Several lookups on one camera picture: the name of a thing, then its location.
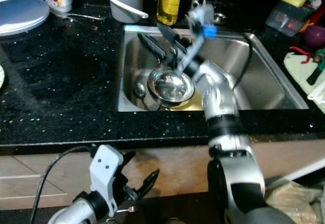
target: metal bowl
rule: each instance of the metal bowl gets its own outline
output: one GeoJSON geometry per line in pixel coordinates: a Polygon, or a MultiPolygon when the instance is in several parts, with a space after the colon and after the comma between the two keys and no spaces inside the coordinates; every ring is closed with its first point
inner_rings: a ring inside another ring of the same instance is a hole
{"type": "Polygon", "coordinates": [[[194,86],[190,78],[186,74],[179,76],[168,68],[153,70],[149,74],[147,84],[153,99],[163,107],[183,106],[194,94],[194,86]]]}
{"type": "Polygon", "coordinates": [[[227,17],[222,13],[214,14],[214,23],[218,25],[225,25],[227,23],[227,17]]]}

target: black cable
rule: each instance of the black cable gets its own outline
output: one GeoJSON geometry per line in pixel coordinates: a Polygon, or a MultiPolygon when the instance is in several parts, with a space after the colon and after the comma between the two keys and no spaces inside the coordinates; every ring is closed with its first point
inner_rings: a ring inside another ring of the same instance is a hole
{"type": "Polygon", "coordinates": [[[46,180],[47,175],[49,174],[49,172],[51,171],[52,167],[61,159],[63,158],[65,155],[72,153],[72,152],[76,152],[76,151],[92,151],[93,147],[89,147],[89,146],[77,146],[71,149],[68,149],[67,151],[61,153],[54,161],[52,161],[52,163],[47,167],[44,175],[42,176],[40,185],[37,189],[36,192],[36,197],[35,197],[35,201],[34,201],[34,205],[32,207],[32,211],[31,211],[31,216],[30,216],[30,220],[29,220],[29,224],[33,224],[34,220],[35,220],[35,215],[36,215],[36,211],[37,211],[37,207],[40,201],[40,196],[41,196],[41,192],[46,180]]]}
{"type": "Polygon", "coordinates": [[[248,58],[246,60],[245,66],[244,66],[241,74],[239,75],[239,77],[238,77],[238,79],[237,79],[234,87],[232,88],[232,90],[235,90],[235,88],[237,87],[237,85],[242,81],[242,79],[243,79],[243,77],[244,77],[244,75],[245,75],[245,73],[246,73],[246,71],[247,71],[247,69],[249,67],[249,64],[250,64],[250,61],[251,61],[252,55],[253,55],[253,43],[252,43],[252,40],[250,40],[250,38],[247,37],[246,34],[241,34],[241,35],[245,38],[245,40],[248,43],[249,53],[248,53],[248,58]]]}

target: cooking oil bottle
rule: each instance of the cooking oil bottle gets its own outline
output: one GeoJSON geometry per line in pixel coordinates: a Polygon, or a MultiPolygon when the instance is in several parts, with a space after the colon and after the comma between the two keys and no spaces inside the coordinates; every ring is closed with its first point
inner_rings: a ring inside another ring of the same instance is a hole
{"type": "Polygon", "coordinates": [[[158,0],[157,18],[166,25],[176,23],[180,0],[158,0]]]}

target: stainless steel sink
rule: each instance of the stainless steel sink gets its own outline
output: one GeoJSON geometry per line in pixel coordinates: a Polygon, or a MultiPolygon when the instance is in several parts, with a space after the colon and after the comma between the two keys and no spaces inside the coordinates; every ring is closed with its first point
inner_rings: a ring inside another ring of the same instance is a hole
{"type": "MultiPolygon", "coordinates": [[[[157,59],[144,49],[137,37],[142,32],[154,36],[159,43],[169,50],[169,43],[156,27],[127,25],[119,49],[117,87],[115,91],[118,111],[143,111],[144,103],[149,110],[157,110],[159,105],[151,98],[147,90],[149,73],[159,67],[157,59]],[[134,93],[135,84],[141,82],[147,92],[144,100],[134,93]]],[[[182,37],[193,39],[187,29],[176,29],[182,37]]],[[[241,110],[269,109],[308,109],[307,104],[290,84],[255,35],[248,34],[253,43],[253,54],[249,67],[242,81],[235,89],[235,97],[241,110]]],[[[200,55],[215,62],[225,72],[233,85],[240,76],[247,61],[249,46],[242,35],[220,31],[218,38],[207,40],[200,55]]],[[[192,102],[179,110],[201,110],[200,97],[194,94],[192,102]]]]}

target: wooden cabinet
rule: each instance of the wooden cabinet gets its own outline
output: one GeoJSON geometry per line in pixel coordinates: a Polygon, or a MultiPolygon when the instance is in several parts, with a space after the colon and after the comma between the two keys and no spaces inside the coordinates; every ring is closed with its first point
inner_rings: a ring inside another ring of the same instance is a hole
{"type": "MultiPolygon", "coordinates": [[[[325,140],[255,143],[252,145],[265,178],[283,176],[325,157],[325,140]]],[[[136,150],[123,169],[129,186],[138,188],[157,168],[160,175],[148,196],[172,196],[207,191],[207,146],[136,150]]],[[[0,157],[0,209],[31,208],[40,176],[57,154],[0,157]]],[[[40,207],[69,205],[89,191],[88,153],[72,153],[51,170],[40,207]]]]}

